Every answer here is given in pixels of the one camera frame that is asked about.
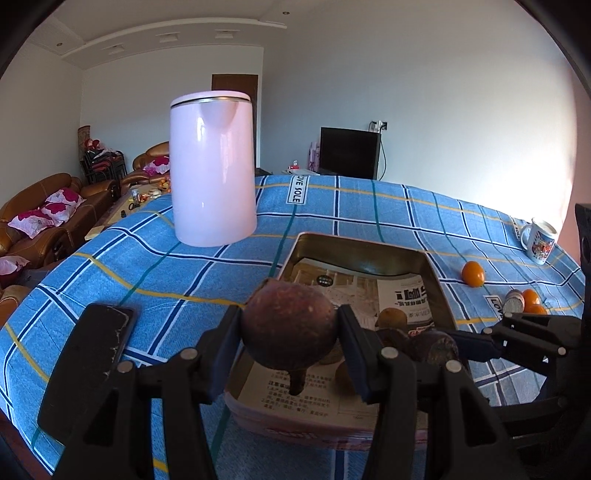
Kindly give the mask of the large orange mandarin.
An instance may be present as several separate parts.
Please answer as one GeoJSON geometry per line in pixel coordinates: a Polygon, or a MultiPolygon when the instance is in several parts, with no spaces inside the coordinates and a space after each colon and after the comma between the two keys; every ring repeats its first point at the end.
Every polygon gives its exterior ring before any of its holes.
{"type": "Polygon", "coordinates": [[[525,313],[534,315],[547,315],[546,308],[541,304],[528,304],[524,310],[525,313]]]}

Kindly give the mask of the smaller orange mandarin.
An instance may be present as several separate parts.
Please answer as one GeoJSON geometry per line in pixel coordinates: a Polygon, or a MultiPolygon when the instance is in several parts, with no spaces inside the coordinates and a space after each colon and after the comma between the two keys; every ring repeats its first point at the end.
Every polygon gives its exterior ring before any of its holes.
{"type": "Polygon", "coordinates": [[[525,309],[530,309],[541,304],[540,296],[534,289],[523,290],[522,296],[525,302],[525,309]]]}

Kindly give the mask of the sugarcane piece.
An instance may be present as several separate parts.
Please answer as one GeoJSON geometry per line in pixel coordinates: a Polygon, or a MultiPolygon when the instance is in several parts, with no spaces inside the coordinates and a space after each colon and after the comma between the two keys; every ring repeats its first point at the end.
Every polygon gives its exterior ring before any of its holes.
{"type": "Polygon", "coordinates": [[[503,302],[502,312],[504,315],[523,313],[525,311],[526,301],[523,293],[520,290],[510,290],[503,302]]]}

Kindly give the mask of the small orange kumquat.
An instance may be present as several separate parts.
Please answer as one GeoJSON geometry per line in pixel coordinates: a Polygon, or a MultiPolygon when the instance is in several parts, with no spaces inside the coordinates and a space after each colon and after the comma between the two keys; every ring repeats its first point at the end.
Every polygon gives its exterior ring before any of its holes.
{"type": "Polygon", "coordinates": [[[468,261],[461,271],[461,278],[468,286],[480,288],[486,281],[485,270],[478,262],[468,261]]]}

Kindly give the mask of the tan longan fruit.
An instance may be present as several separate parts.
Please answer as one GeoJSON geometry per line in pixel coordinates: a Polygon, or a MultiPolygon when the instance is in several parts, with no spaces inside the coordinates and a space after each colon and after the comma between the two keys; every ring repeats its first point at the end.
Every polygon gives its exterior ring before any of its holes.
{"type": "Polygon", "coordinates": [[[408,330],[408,317],[407,314],[395,307],[388,307],[382,310],[376,322],[377,329],[400,329],[403,331],[408,330]]]}

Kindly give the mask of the purple passion fruit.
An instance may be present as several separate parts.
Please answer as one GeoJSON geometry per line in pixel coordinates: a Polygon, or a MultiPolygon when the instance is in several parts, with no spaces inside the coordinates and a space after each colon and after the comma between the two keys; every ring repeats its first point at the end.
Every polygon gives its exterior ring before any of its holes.
{"type": "Polygon", "coordinates": [[[337,341],[337,310],[311,286],[266,279],[242,311],[242,343],[273,370],[307,369],[337,341]]]}

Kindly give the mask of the dark round chestnut fruit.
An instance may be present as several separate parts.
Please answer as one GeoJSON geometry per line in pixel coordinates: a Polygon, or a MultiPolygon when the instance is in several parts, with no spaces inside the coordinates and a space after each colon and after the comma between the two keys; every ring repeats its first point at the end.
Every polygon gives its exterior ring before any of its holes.
{"type": "Polygon", "coordinates": [[[425,330],[411,339],[415,359],[434,366],[445,366],[450,360],[460,359],[454,339],[440,330],[425,330]]]}

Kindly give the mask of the pink biscuit tin box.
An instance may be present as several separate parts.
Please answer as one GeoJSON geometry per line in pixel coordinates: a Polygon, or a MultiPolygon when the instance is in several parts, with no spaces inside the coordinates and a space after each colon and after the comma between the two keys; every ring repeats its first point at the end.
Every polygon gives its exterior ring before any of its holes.
{"type": "MultiPolygon", "coordinates": [[[[352,307],[360,325],[378,327],[394,308],[415,336],[431,327],[454,330],[456,320],[426,253],[358,239],[304,232],[297,236],[277,280],[308,285],[332,304],[352,307]]],[[[288,392],[287,373],[266,369],[242,351],[224,401],[246,431],[308,446],[366,450],[378,408],[359,395],[342,393],[344,358],[339,349],[308,368],[304,391],[288,392]]]]}

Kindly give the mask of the white printed mug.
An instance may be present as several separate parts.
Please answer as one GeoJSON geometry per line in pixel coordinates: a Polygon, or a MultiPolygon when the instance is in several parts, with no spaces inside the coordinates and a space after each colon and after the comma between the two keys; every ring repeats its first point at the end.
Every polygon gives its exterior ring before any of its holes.
{"type": "Polygon", "coordinates": [[[520,241],[526,255],[536,264],[544,265],[558,239],[557,230],[548,222],[533,219],[520,230],[520,241]]]}

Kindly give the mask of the paper leaflet in tin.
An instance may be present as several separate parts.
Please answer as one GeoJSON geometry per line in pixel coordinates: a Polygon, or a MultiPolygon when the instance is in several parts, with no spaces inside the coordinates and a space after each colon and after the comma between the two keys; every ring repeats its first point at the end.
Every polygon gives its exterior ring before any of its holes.
{"type": "MultiPolygon", "coordinates": [[[[360,325],[371,331],[377,330],[378,315],[388,307],[407,314],[414,334],[433,324],[425,284],[418,274],[376,276],[304,258],[280,278],[317,289],[335,307],[351,306],[360,325]]],[[[270,370],[248,354],[242,356],[242,361],[249,364],[249,376],[235,399],[250,416],[266,416],[267,427],[284,430],[284,424],[290,422],[294,428],[341,429],[358,436],[374,430],[379,407],[366,404],[356,394],[346,378],[348,370],[339,344],[308,367],[304,390],[297,396],[288,392],[287,372],[270,370]]]]}

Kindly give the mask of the brown leather sofa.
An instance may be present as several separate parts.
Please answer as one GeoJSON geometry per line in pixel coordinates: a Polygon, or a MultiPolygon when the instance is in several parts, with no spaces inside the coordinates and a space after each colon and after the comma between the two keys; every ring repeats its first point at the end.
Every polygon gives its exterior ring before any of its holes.
{"type": "Polygon", "coordinates": [[[48,176],[1,208],[1,254],[23,257],[30,268],[63,259],[85,242],[119,195],[115,180],[84,186],[67,173],[48,176]]]}

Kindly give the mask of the black television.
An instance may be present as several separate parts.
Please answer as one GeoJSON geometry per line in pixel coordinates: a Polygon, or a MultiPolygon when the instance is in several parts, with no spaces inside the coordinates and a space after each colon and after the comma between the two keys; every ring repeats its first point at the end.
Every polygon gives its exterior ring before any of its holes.
{"type": "Polygon", "coordinates": [[[381,135],[376,132],[322,127],[318,172],[376,180],[381,135]]]}

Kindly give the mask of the red white floral cushion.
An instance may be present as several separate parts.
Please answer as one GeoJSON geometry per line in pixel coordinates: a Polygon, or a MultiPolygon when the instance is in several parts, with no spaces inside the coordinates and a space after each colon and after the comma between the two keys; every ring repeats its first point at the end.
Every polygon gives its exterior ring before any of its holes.
{"type": "Polygon", "coordinates": [[[17,214],[8,226],[34,239],[44,230],[69,221],[84,202],[80,194],[64,187],[48,196],[40,207],[17,214]]]}

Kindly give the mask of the coffee table with items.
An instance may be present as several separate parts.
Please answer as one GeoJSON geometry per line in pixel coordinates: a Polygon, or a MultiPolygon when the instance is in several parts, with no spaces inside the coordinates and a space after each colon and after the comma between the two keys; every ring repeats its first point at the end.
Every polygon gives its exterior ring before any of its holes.
{"type": "Polygon", "coordinates": [[[110,209],[85,235],[84,240],[90,241],[106,228],[126,218],[152,200],[168,193],[169,189],[162,189],[155,184],[134,185],[126,190],[110,209]]]}

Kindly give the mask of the pink electric kettle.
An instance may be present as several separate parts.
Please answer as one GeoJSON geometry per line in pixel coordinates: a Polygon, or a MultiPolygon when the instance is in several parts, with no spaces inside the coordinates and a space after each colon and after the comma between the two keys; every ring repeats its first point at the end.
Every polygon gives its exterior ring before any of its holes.
{"type": "Polygon", "coordinates": [[[183,244],[217,247],[256,230],[250,135],[240,145],[222,94],[202,91],[170,104],[169,165],[175,234],[183,244]]]}

